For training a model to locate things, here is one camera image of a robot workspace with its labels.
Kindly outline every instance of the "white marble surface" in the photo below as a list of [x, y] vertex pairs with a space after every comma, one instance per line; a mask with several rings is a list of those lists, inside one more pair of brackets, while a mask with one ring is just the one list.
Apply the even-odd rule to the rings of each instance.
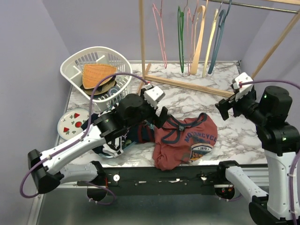
[[[202, 72], [202, 66], [199, 64], [199, 73]], [[132, 64], [132, 68], [134, 73], [141, 74], [141, 64]], [[231, 90], [229, 85], [238, 75], [238, 70], [235, 63], [217, 63], [211, 75], [200, 78], [198, 75], [181, 74], [179, 64], [168, 64], [167, 69], [164, 69], [163, 64], [152, 64], [149, 74], [221, 90]], [[132, 92], [137, 89], [138, 84], [139, 80], [132, 81]], [[207, 113], [218, 127], [218, 140], [212, 152], [189, 165], [212, 165], [224, 160], [236, 160], [240, 164], [266, 163], [255, 127], [250, 121], [243, 116], [234, 118], [232, 113], [228, 120], [222, 120], [214, 106], [222, 97], [162, 83], [153, 82], [153, 84], [160, 86], [166, 94], [159, 104], [160, 108], [166, 106], [168, 112], [177, 119], [193, 118], [199, 113]], [[78, 107], [88, 109], [88, 104], [88, 100], [73, 88], [68, 110]], [[123, 155], [111, 159], [102, 158], [93, 151], [89, 151], [75, 159], [72, 164], [85, 164], [97, 160], [103, 167], [153, 166], [153, 149], [154, 143], [136, 144], [126, 150]]]

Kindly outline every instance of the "red t-shirt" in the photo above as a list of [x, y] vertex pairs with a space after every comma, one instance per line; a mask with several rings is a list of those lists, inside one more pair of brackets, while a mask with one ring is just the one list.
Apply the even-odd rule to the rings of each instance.
[[171, 170], [181, 163], [189, 163], [211, 152], [218, 138], [217, 126], [206, 114], [198, 118], [177, 120], [173, 116], [163, 128], [154, 129], [155, 167]]

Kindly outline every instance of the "clothes hanger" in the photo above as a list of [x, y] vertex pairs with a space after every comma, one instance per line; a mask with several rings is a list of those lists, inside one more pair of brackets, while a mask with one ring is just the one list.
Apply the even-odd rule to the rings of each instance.
[[181, 11], [180, 6], [178, 6], [178, 10], [177, 10], [179, 62], [180, 62], [180, 68], [182, 73], [184, 71], [183, 24], [184, 24], [184, 11], [187, 6], [188, 6], [188, 0], [187, 0], [187, 5], [183, 8], [183, 11]]
[[215, 14], [214, 14], [214, 20], [213, 20], [212, 26], [211, 26], [210, 39], [208, 41], [208, 47], [207, 47], [207, 51], [206, 51], [206, 56], [205, 56], [205, 61], [204, 61], [204, 66], [203, 66], [203, 71], [202, 71], [202, 77], [206, 76], [206, 67], [207, 67], [207, 63], [208, 63], [208, 58], [210, 56], [210, 48], [211, 48], [212, 39], [214, 38], [214, 34], [215, 34], [215, 30], [216, 30], [218, 13], [219, 13], [219, 10], [216, 8]]
[[199, 63], [199, 59], [200, 59], [203, 33], [204, 33], [204, 25], [205, 25], [205, 16], [206, 16], [207, 5], [208, 5], [208, 0], [206, 0], [206, 6], [200, 6], [197, 9], [198, 15], [197, 15], [196, 23], [195, 23], [195, 31], [196, 31], [196, 28], [197, 28], [197, 22], [198, 22], [200, 13], [202, 13], [202, 20], [201, 20], [200, 33], [199, 33], [199, 38], [198, 38], [198, 42], [197, 42], [197, 47], [196, 47], [196, 50], [195, 50], [195, 54], [194, 54], [194, 58], [193, 58], [193, 62], [192, 62], [192, 67], [191, 67], [191, 70], [190, 70], [190, 73], [192, 75], [195, 75], [197, 73], [197, 69], [198, 69], [198, 63]]
[[189, 29], [188, 29], [188, 20], [189, 18], [191, 19], [191, 22], [192, 22], [192, 32], [191, 32], [191, 46], [189, 47], [189, 43], [187, 42], [187, 49], [188, 49], [188, 56], [189, 56], [189, 59], [187, 60], [187, 74], [189, 75], [189, 71], [190, 71], [190, 67], [192, 66], [192, 64], [190, 63], [192, 61], [192, 57], [194, 56], [195, 54], [195, 36], [194, 36], [194, 19], [195, 19], [195, 15], [196, 15], [196, 12], [197, 12], [197, 8], [198, 8], [198, 4], [199, 4], [199, 0], [197, 0], [197, 5], [196, 5], [196, 8], [195, 8], [195, 12], [194, 12], [194, 15], [192, 17], [192, 14], [191, 14], [191, 10], [190, 8], [187, 9], [187, 39], [188, 39], [188, 35], [189, 35]]
[[[161, 2], [160, 2], [160, 10], [158, 10], [156, 8], [156, 6], [155, 6], [154, 3], [152, 5], [152, 10], [153, 10], [153, 14], [154, 14], [154, 19], [155, 19], [155, 24], [156, 24], [157, 33], [158, 33], [158, 39], [159, 39], [159, 44], [160, 44], [160, 50], [161, 50], [161, 53], [162, 53], [162, 56], [163, 56], [163, 62], [164, 62], [164, 66], [165, 66], [165, 69], [166, 69], [167, 68], [167, 56], [166, 56], [166, 53], [165, 53], [165, 37], [164, 37], [162, 8], [163, 8], [163, 0], [161, 0]], [[160, 38], [160, 34], [159, 34], [158, 22], [157, 22], [157, 19], [156, 19], [155, 11], [158, 13], [158, 15], [160, 17], [160, 27], [161, 27], [163, 44], [162, 44], [162, 41], [161, 41], [161, 38]]]
[[208, 70], [208, 74], [212, 73], [212, 70], [213, 70], [216, 60], [217, 60], [217, 55], [218, 55], [218, 51], [219, 51], [219, 48], [221, 45], [221, 40], [222, 40], [222, 36], [223, 36], [223, 32], [224, 32], [225, 20], [228, 16], [228, 13], [229, 13], [229, 10], [231, 7], [231, 3], [232, 3], [232, 0], [229, 0], [229, 5], [228, 5], [227, 11], [225, 9], [222, 9], [219, 13], [219, 23], [218, 23], [218, 27], [217, 27], [216, 40], [215, 40], [214, 49], [212, 52], [211, 63], [210, 63], [210, 68]]

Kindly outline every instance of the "wooden beam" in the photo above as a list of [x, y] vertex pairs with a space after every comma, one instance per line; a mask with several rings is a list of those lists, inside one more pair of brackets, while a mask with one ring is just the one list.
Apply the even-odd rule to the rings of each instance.
[[284, 31], [281, 33], [275, 44], [271, 47], [271, 49], [267, 52], [267, 54], [263, 57], [262, 61], [257, 66], [256, 70], [251, 75], [252, 78], [255, 78], [256, 75], [259, 73], [259, 71], [262, 69], [262, 67], [266, 64], [268, 59], [271, 57], [271, 55], [275, 52], [275, 50], [278, 48], [280, 43], [284, 40], [284, 38], [287, 36], [287, 34], [291, 31], [291, 29], [294, 27], [294, 25], [297, 23], [297, 21], [300, 19], [300, 11], [291, 19], [289, 24], [285, 27]]
[[139, 0], [140, 12], [140, 39], [141, 39], [141, 58], [142, 58], [142, 77], [145, 78], [145, 26], [144, 26], [144, 2]]
[[286, 4], [300, 5], [300, 0], [264, 0], [264, 1], [273, 1], [273, 2], [280, 2]]
[[193, 84], [193, 83], [175, 81], [175, 80], [162, 78], [162, 77], [157, 77], [157, 76], [153, 76], [153, 75], [146, 75], [145, 79], [149, 80], [149, 81], [165, 83], [165, 84], [169, 84], [169, 85], [173, 85], [173, 86], [177, 86], [177, 87], [188, 88], [188, 89], [192, 89], [192, 90], [198, 90], [198, 91], [202, 91], [202, 92], [209, 93], [209, 94], [220, 95], [220, 96], [223, 96], [223, 97], [230, 97], [231, 95], [234, 94], [233, 92], [226, 91], [226, 90], [219, 90], [219, 89], [216, 89], [216, 88], [204, 87], [204, 86], [196, 85], [196, 84]]
[[[147, 68], [146, 68], [146, 70], [145, 70], [145, 75], [148, 74], [148, 72], [149, 72], [149, 70], [150, 70], [150, 67], [151, 67], [151, 63], [148, 63]], [[144, 85], [144, 82], [141, 81], [141, 82], [140, 82], [140, 85], [139, 85], [139, 87], [137, 88], [137, 91], [136, 91], [136, 93], [137, 93], [138, 95], [140, 95], [140, 91], [141, 91], [141, 88], [142, 88], [143, 85]]]

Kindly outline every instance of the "laundry basket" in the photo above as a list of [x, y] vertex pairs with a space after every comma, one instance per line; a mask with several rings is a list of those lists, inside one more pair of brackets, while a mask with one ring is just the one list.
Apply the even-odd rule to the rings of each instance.
[[[60, 73], [88, 100], [90, 100], [90, 96], [84, 93], [84, 91], [80, 88], [83, 83], [83, 67], [86, 63], [109, 64], [117, 67], [117, 72], [132, 73], [131, 65], [127, 59], [125, 59], [125, 57], [117, 51], [107, 47], [90, 47], [70, 56], [62, 63]], [[128, 75], [116, 76], [116, 86], [118, 86], [120, 90], [112, 96], [104, 94], [101, 98], [93, 99], [93, 103], [98, 107], [100, 112], [110, 108], [130, 93], [129, 83], [131, 78], [132, 76]]]

